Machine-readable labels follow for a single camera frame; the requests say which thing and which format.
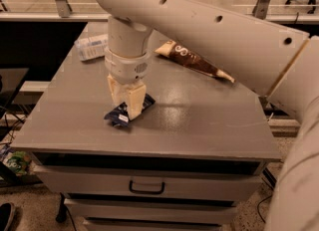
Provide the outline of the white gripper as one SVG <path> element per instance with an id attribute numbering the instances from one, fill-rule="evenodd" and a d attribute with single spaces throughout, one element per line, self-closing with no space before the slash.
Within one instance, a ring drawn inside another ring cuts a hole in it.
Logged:
<path id="1" fill-rule="evenodd" d="M 107 76 L 109 90 L 114 104 L 119 106 L 125 101 L 126 86 L 123 84 L 132 84 L 147 74 L 151 66 L 151 55 L 146 52 L 139 57 L 126 58 L 107 48 L 105 64 L 109 72 Z M 126 104 L 130 120 L 142 113 L 146 90 L 147 87 L 143 82 L 137 82 L 128 87 Z"/>

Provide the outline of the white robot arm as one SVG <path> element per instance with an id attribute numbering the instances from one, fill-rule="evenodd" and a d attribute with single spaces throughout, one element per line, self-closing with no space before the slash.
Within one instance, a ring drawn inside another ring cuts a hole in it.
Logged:
<path id="1" fill-rule="evenodd" d="M 135 68 L 157 30 L 204 56 L 301 124 L 274 190 L 265 231 L 319 231 L 319 39 L 192 0 L 97 0 L 110 13 L 106 53 L 115 102 L 136 116 Z"/>

